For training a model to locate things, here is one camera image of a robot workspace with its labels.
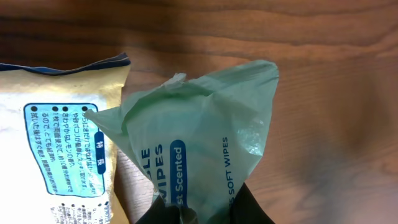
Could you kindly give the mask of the cream wipes pack blue edges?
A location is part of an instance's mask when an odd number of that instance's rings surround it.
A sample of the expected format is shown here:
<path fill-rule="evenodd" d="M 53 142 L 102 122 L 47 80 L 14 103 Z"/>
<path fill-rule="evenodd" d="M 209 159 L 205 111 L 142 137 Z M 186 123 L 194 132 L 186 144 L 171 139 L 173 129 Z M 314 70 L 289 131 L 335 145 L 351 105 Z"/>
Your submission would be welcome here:
<path fill-rule="evenodd" d="M 126 54 L 71 70 L 1 65 L 2 223 L 127 223 L 116 146 L 85 113 L 119 105 L 129 69 Z"/>

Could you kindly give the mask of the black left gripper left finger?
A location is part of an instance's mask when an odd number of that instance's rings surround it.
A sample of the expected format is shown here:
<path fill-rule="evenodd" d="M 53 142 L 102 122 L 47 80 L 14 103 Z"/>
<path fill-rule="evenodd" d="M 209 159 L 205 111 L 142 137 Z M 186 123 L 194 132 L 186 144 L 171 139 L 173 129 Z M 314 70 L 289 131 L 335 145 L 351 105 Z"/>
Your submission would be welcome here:
<path fill-rule="evenodd" d="M 180 224 L 180 210 L 174 205 L 166 206 L 158 196 L 136 224 Z"/>

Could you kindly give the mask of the green soft wipes pack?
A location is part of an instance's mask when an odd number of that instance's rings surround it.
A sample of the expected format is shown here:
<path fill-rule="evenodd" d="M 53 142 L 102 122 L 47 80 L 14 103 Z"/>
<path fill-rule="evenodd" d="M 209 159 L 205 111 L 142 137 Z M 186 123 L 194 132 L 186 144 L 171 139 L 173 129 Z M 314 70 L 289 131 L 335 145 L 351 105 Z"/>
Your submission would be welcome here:
<path fill-rule="evenodd" d="M 278 80 L 277 65 L 265 60 L 191 80 L 178 73 L 85 117 L 165 204 L 192 210 L 197 223 L 228 223 L 238 191 L 263 156 Z"/>

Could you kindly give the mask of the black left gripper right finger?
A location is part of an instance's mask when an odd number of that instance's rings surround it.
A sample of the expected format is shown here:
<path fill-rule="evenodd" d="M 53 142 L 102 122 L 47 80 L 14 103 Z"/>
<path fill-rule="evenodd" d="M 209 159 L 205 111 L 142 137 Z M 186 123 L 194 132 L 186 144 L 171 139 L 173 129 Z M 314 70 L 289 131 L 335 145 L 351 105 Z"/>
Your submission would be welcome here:
<path fill-rule="evenodd" d="M 263 211 L 246 184 L 240 188 L 229 210 L 230 224 L 275 224 Z"/>

